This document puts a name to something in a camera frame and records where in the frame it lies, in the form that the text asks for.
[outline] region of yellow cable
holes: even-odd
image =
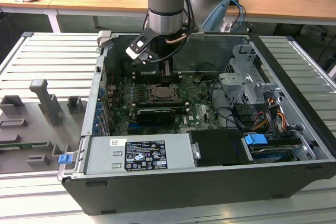
[[[259,129],[260,127],[264,126],[266,123],[268,123],[267,119],[263,120],[260,124],[255,126],[252,130],[255,131],[255,130]]]

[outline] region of cable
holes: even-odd
[[[321,57],[323,56],[323,54],[325,53],[325,51],[329,48],[329,46],[331,45],[331,43],[335,40],[336,35],[331,39],[331,41],[327,44],[327,46],[323,49],[322,53],[320,54],[320,56],[317,58],[316,62],[319,62],[319,60],[321,59]]]
[[[10,43],[13,45],[14,43],[13,43],[13,29],[10,27],[10,25],[7,23],[7,20],[8,20],[8,17],[6,17],[5,19],[4,19],[4,22],[5,22],[5,24],[7,25],[7,27],[11,30],[10,31]]]
[[[181,42],[181,44],[174,50],[172,51],[170,54],[168,54],[167,56],[157,59],[157,60],[149,60],[148,63],[158,63],[158,62],[162,62],[164,60],[168,60],[169,58],[173,57],[176,53],[178,53],[182,47],[185,45],[186,43],[186,39],[187,37],[192,33],[192,31],[194,30],[195,27],[195,16],[194,16],[194,12],[193,12],[193,8],[191,6],[191,2],[190,0],[186,0],[187,3],[187,12],[189,14],[189,19],[188,19],[188,32],[186,33],[185,38],[183,39],[183,41]]]
[[[13,24],[13,26],[15,27],[16,30],[20,31],[20,29],[15,25],[15,23],[10,19],[9,16],[10,16],[10,15],[7,15],[7,19]]]
[[[241,8],[243,9],[242,15],[243,15],[243,21],[241,23],[241,25],[237,28],[237,32],[239,31],[239,29],[241,28],[241,26],[243,25],[244,21],[245,21],[245,17],[246,17],[246,10],[245,7],[243,7],[242,5],[240,5]]]
[[[260,124],[258,124],[257,126],[255,126],[255,127],[252,129],[252,131],[255,131],[255,130],[261,128],[262,126],[266,125],[267,123],[268,123],[268,120],[267,120],[267,119],[263,120]]]
[[[163,58],[157,59],[157,60],[149,60],[148,63],[158,63],[158,62],[161,62],[161,61],[164,61],[164,60],[167,60],[173,57],[176,53],[178,53],[182,49],[185,43],[186,43],[186,39],[182,41],[182,43],[174,51],[172,51],[169,55]]]
[[[147,22],[148,16],[149,16],[149,13],[148,13],[148,10],[147,10],[147,12],[146,12],[146,16],[145,16],[145,19],[144,19],[144,21],[143,21],[143,24],[142,24],[142,30],[145,30],[145,25],[146,25],[146,22]]]
[[[239,28],[242,26],[242,22],[243,22],[243,18],[244,18],[244,14],[243,14],[243,9],[242,9],[242,6],[238,3],[238,2],[236,2],[235,0],[230,0],[230,1],[232,1],[233,3],[235,3],[237,6],[238,6],[238,8],[239,8],[239,14],[241,14],[242,15],[242,17],[241,17],[241,19],[240,19],[240,24],[239,24]]]
[[[232,116],[232,118],[235,119],[232,114],[228,115],[227,118],[229,118],[230,116]]]
[[[131,120],[131,119],[126,119],[126,121],[130,121],[130,122],[133,122],[133,123],[136,123],[136,124],[138,124],[136,121],[134,121],[134,120]]]
[[[231,115],[229,115],[229,116],[224,116],[224,115],[220,114],[218,111],[215,111],[215,114],[217,114],[217,115],[219,115],[221,118],[225,119],[226,122],[229,121],[230,123],[233,123],[235,126],[238,126],[237,123],[236,123],[235,121],[233,121],[233,120],[231,120],[230,118],[228,118],[228,117],[231,116]]]

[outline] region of gray plastic block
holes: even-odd
[[[0,120],[1,129],[25,127],[25,126],[27,126],[27,121],[24,118]]]
[[[67,144],[67,145],[65,146],[65,151],[64,151],[64,153],[66,153],[66,152],[72,152],[72,149],[71,149],[71,147],[70,147],[69,144]]]
[[[33,80],[29,86],[29,89],[31,90],[31,92],[37,94],[37,97],[41,102],[43,111],[46,113],[51,124],[55,126],[60,123],[60,119],[58,116],[59,108],[57,108],[55,106],[55,102],[51,100],[50,95],[47,91],[47,86],[47,80]]]
[[[0,144],[15,144],[20,142],[21,137],[18,134],[14,135],[0,135]]]
[[[53,105],[55,106],[55,109],[58,112],[61,109],[61,106],[59,105],[57,97],[54,94],[50,94],[49,96],[50,96],[51,102],[53,103]],[[44,114],[45,111],[43,110],[42,104],[39,103],[38,106],[40,107],[42,113]]]
[[[5,95],[0,102],[0,109],[6,116],[19,115],[17,106],[24,106],[18,95]]]
[[[54,149],[52,149],[52,153],[51,153],[51,156],[53,157],[53,159],[57,162],[58,161],[58,158],[59,156],[63,154],[62,151],[59,149],[58,145],[55,144],[54,145]]]
[[[82,113],[84,111],[83,103],[80,97],[69,97],[67,103],[70,114]]]
[[[24,37],[24,38],[30,38],[32,35],[34,34],[33,31],[25,31],[21,37]]]
[[[50,141],[48,141],[46,144],[41,144],[41,145],[33,145],[32,148],[39,152],[39,151],[51,151],[53,149],[53,145]]]
[[[50,164],[50,160],[47,158],[46,154],[29,155],[26,162],[31,167],[49,166]]]

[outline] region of black cable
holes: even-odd
[[[246,10],[245,10],[245,7],[240,5],[241,8],[243,9],[243,14],[244,14],[244,17],[243,17],[243,21],[241,22],[241,25],[237,28],[237,31],[241,28],[241,26],[243,25],[244,21],[245,21],[245,17],[246,17]]]
[[[174,56],[176,53],[178,53],[182,49],[185,43],[186,43],[186,39],[184,39],[182,43],[174,51],[172,51],[169,55],[163,58],[157,59],[157,60],[149,60],[148,63],[158,63],[158,62],[171,58],[172,56]]]
[[[189,36],[194,31],[194,28],[195,28],[195,16],[194,16],[193,7],[191,5],[191,1],[186,0],[186,3],[187,3],[188,15],[189,15],[188,17],[189,31],[187,32],[187,36]]]
[[[235,119],[232,114],[228,115],[227,118],[229,118],[230,116],[232,116],[232,118]]]
[[[144,19],[144,21],[143,21],[143,24],[142,24],[142,30],[145,30],[145,25],[146,25],[146,22],[147,22],[147,19],[148,19],[148,10],[147,10],[147,12],[146,12],[146,16],[145,16],[145,19]]]
[[[195,16],[194,16],[194,12],[193,12],[193,8],[191,6],[191,2],[190,0],[186,0],[187,3],[187,12],[189,15],[189,19],[188,19],[188,31],[186,33],[187,37],[192,33],[192,31],[194,30],[195,27]],[[157,59],[157,60],[149,60],[148,63],[159,63],[162,62],[164,60],[168,60],[169,58],[173,57],[176,53],[178,53],[182,47],[184,46],[184,44],[186,43],[187,39],[185,38],[181,44],[174,50],[172,51],[170,54],[168,54],[167,56]]]
[[[237,123],[235,121],[233,121],[232,119],[228,118],[229,116],[224,116],[222,114],[220,114],[218,111],[216,111],[216,114],[219,115],[221,118],[225,119],[226,122],[229,121],[230,123],[233,123],[235,126],[238,126]]]
[[[236,28],[234,28],[234,26],[237,23],[237,21],[239,20],[240,15],[241,15],[241,12],[240,12],[240,8],[238,7],[238,16],[236,17],[235,21],[232,23],[231,28],[237,30]]]
[[[321,59],[321,57],[323,56],[323,54],[325,53],[325,51],[329,48],[329,46],[331,45],[331,43],[335,40],[336,35],[331,39],[331,41],[327,44],[327,46],[323,49],[322,53],[320,54],[320,56],[317,58],[316,62],[319,62],[319,60]]]
[[[6,15],[6,18],[13,24],[13,26],[16,28],[16,30],[18,30],[18,31],[20,31],[20,29],[15,25],[15,23],[11,20],[11,18],[9,17],[9,15]]]

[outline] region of aluminum profile table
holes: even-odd
[[[287,75],[313,109],[336,136],[336,84],[318,64],[295,42],[285,37],[261,36]],[[265,66],[261,67],[272,82]]]
[[[22,37],[0,65],[0,99],[19,95],[37,102],[33,79],[46,79],[58,101],[79,95],[87,100],[97,56],[97,34],[34,33]]]
[[[82,78],[88,78],[84,80],[89,80],[88,77],[90,74],[93,75],[93,70],[84,70],[83,72],[74,71],[74,69],[79,70],[81,67],[90,66],[90,64],[74,64],[74,61],[67,65],[58,64],[48,64],[47,61],[44,61],[44,65],[16,65],[16,59],[26,55],[26,50],[33,50],[37,45],[32,41],[42,41],[44,45],[38,45],[39,51],[35,51],[35,58],[29,59],[78,59],[79,55],[86,55],[87,57],[82,56],[80,59],[94,59],[97,54],[95,53],[96,46],[90,44],[90,42],[95,40],[96,34],[64,34],[64,35],[55,35],[55,34],[39,34],[35,33],[31,38],[37,39],[27,39],[22,38],[17,45],[14,47],[12,52],[5,59],[4,63],[1,65],[2,73],[0,75],[1,81],[0,84],[6,82],[8,77],[11,74],[20,74],[23,80],[26,81],[28,77],[24,77],[24,72],[11,72],[9,69],[13,66],[44,66],[46,69],[51,69],[50,72],[33,72],[36,75],[49,73],[50,78],[48,80],[58,80],[58,86],[55,86],[52,89],[67,90],[68,92],[75,92],[78,89],[76,87],[69,87],[67,81],[76,80],[82,81]],[[290,70],[296,66],[300,68],[300,74],[303,76],[295,76],[294,80],[299,79],[304,81],[304,74],[313,74],[314,76],[308,76],[311,82],[304,81],[304,83],[296,82],[298,86],[301,84],[306,84],[307,86],[313,84],[313,82],[322,81],[322,76],[325,74],[323,71],[319,70],[318,67],[314,66],[313,62],[310,62],[310,57],[306,55],[304,51],[301,51],[299,48],[294,48],[294,42],[288,42],[283,37],[261,37],[265,43],[269,43],[267,46],[271,51],[278,51],[279,46],[287,46],[289,54],[296,55],[297,58],[289,57],[278,60],[289,60],[282,61],[284,68],[288,68],[287,71],[291,71],[290,74],[295,74],[297,69]],[[60,41],[87,41],[83,47],[89,47],[87,49],[82,48],[80,51],[62,51],[65,44]],[[49,45],[52,48],[59,47],[59,51],[46,47]],[[299,60],[298,63],[293,64],[293,61],[290,60]],[[55,79],[56,75],[53,75],[52,69],[54,66],[72,66],[72,71],[63,71],[57,72],[63,73],[59,74],[58,78]],[[12,89],[19,89],[18,86],[12,86]],[[327,83],[326,86],[329,86],[333,89],[331,83]],[[2,89],[2,92],[6,93],[10,88]],[[332,91],[326,87],[328,94],[312,94],[312,96],[325,96],[333,95]],[[35,98],[29,95],[25,97],[26,101],[34,101]],[[45,224],[45,223],[92,223],[92,224],[158,224],[158,223],[203,223],[203,224],[228,224],[228,223],[250,223],[250,224],[275,224],[275,223],[335,223],[336,222],[336,177],[330,180],[320,180],[314,182],[299,191],[295,195],[287,199],[276,199],[276,200],[261,200],[261,201],[250,201],[250,202],[238,202],[234,204],[223,204],[223,205],[214,205],[214,206],[204,206],[204,207],[192,207],[192,208],[183,208],[183,209],[168,209],[161,211],[150,211],[150,212],[136,212],[130,214],[115,214],[115,215],[103,215],[103,216],[87,216],[85,215],[79,205],[72,199],[72,197],[66,192],[63,186],[56,178],[56,172],[43,172],[38,174],[16,174],[13,175],[0,175],[0,221],[3,223],[19,223],[19,224]]]

